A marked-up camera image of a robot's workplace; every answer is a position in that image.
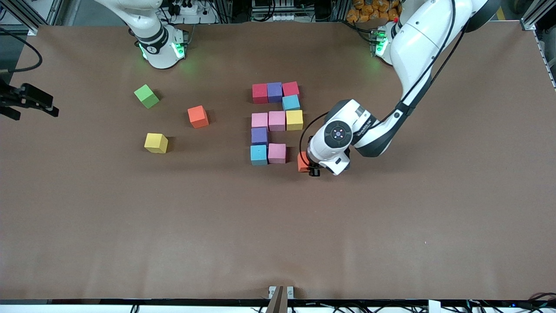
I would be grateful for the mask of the white power strip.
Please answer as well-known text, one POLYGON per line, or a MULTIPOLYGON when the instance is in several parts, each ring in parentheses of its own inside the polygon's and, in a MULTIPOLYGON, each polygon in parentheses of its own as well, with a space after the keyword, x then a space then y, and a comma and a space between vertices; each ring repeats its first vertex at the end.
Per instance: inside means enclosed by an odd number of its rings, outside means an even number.
POLYGON ((202 0, 164 0, 167 12, 172 17, 206 15, 207 9, 202 0))

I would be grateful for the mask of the yellow foam cube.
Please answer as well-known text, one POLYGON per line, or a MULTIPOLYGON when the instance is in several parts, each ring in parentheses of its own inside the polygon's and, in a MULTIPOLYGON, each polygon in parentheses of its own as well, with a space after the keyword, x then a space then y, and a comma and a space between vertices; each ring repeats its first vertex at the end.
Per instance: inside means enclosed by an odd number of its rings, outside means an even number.
POLYGON ((287 131, 298 131, 304 128, 302 110, 287 110, 285 111, 285 117, 287 131))
POLYGON ((147 133, 144 148, 151 153, 165 154, 169 140, 162 133, 147 133))

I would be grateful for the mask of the orange packaged goods pile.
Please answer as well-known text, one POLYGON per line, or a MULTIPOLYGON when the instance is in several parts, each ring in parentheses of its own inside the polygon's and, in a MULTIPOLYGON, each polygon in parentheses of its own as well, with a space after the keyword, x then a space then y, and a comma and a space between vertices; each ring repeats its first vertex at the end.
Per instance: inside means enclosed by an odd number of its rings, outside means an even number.
POLYGON ((351 0, 346 14, 349 23, 382 19, 397 22, 403 10, 400 0, 351 0))

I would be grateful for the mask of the white rack equipment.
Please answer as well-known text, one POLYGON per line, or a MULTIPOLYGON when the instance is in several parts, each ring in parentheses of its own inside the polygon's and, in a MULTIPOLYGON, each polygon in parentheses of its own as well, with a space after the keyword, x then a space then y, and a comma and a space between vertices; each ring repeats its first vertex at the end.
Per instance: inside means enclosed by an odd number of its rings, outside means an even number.
POLYGON ((294 21, 300 0, 252 0, 250 17, 255 22, 294 21))

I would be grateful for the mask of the green foam cube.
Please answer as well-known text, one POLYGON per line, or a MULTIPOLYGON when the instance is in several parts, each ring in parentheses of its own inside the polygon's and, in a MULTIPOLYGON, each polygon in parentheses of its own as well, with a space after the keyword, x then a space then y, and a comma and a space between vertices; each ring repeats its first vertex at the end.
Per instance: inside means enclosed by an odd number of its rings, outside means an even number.
POLYGON ((134 95, 147 109, 151 109, 151 107, 153 107, 160 101, 155 92, 147 84, 144 84, 143 86, 135 90, 134 95))

